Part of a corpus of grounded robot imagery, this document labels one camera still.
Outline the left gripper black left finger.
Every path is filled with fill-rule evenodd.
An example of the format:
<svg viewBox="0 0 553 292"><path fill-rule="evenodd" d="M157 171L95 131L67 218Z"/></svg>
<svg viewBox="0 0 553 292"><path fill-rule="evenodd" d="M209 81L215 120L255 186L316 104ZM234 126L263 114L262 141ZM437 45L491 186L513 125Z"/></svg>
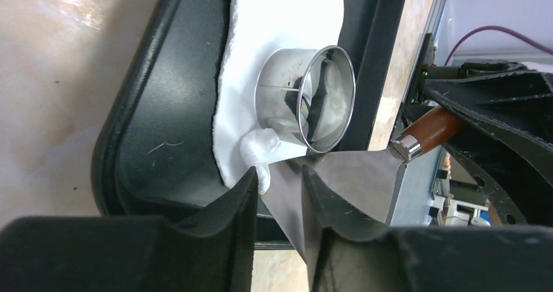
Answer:
<svg viewBox="0 0 553 292"><path fill-rule="evenodd" d="M258 177L178 223L19 218L1 230L2 291L249 291Z"/></svg>

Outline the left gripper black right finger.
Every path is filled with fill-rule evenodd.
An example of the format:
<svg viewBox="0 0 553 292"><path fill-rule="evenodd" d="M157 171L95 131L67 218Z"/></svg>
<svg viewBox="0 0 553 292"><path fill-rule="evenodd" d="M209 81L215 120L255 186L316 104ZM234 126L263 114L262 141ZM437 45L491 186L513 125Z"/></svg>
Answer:
<svg viewBox="0 0 553 292"><path fill-rule="evenodd" d="M548 227L389 227L301 177L311 291L552 290Z"/></svg>

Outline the metal scraper wooden handle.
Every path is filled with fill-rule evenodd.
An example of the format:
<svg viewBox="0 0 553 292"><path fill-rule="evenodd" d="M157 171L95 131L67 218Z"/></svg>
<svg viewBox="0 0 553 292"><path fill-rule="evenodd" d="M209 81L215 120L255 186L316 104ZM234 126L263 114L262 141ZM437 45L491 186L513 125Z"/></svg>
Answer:
<svg viewBox="0 0 553 292"><path fill-rule="evenodd" d="M409 125L380 151L339 151L312 154L269 164L271 180L261 199L291 245L305 259L314 235L303 211L302 186L313 178L361 211L392 226L425 222L430 208L432 171L414 179L417 165L438 157L438 146L457 134L464 122L436 106Z"/></svg>

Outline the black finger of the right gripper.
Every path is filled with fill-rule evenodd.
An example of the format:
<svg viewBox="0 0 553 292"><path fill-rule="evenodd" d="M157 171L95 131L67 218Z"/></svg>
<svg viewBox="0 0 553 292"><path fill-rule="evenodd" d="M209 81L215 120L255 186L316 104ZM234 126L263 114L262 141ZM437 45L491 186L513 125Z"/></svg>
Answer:
<svg viewBox="0 0 553 292"><path fill-rule="evenodd" d="M490 199L504 224L552 225L552 148L515 148L474 131L461 131L445 148Z"/></svg>

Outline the clear glass cup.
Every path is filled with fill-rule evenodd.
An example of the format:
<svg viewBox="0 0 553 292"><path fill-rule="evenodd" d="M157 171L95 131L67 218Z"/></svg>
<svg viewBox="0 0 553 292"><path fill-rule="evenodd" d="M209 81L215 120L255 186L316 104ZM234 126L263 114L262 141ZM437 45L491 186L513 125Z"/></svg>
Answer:
<svg viewBox="0 0 553 292"><path fill-rule="evenodd" d="M334 149L349 126L355 74L340 46L282 49L260 72L255 94L259 125L313 153Z"/></svg>

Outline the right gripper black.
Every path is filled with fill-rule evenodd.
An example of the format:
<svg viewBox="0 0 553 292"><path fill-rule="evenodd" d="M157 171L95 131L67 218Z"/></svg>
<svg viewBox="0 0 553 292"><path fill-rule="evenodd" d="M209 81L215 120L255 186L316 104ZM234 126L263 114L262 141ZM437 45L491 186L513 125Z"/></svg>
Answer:
<svg viewBox="0 0 553 292"><path fill-rule="evenodd" d="M500 59L438 66L434 63L436 51L434 35L427 33L402 112L408 106L424 104L426 94L508 146L552 182L552 74Z"/></svg>

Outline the black baking tray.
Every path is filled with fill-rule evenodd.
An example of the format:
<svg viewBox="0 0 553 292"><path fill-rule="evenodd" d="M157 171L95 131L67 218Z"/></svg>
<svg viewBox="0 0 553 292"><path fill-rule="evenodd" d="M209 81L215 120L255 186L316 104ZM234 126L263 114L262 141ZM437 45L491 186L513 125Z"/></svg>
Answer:
<svg viewBox="0 0 553 292"><path fill-rule="evenodd" d="M230 1L158 0L95 145L101 214L177 222L225 193L211 133ZM352 59L357 96L340 151L368 147L404 3L345 0L338 45Z"/></svg>

